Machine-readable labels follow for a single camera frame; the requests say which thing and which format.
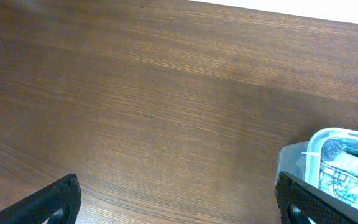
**brown wooden surface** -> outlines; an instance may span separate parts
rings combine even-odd
[[[279,150],[330,126],[358,130],[358,25],[0,0],[0,210],[74,172],[78,223],[279,223]]]

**clear plastic container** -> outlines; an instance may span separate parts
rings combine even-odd
[[[358,140],[358,131],[343,128],[324,128],[311,137],[310,141],[285,146],[278,156],[277,174],[286,171],[318,188],[321,149],[332,138]]]

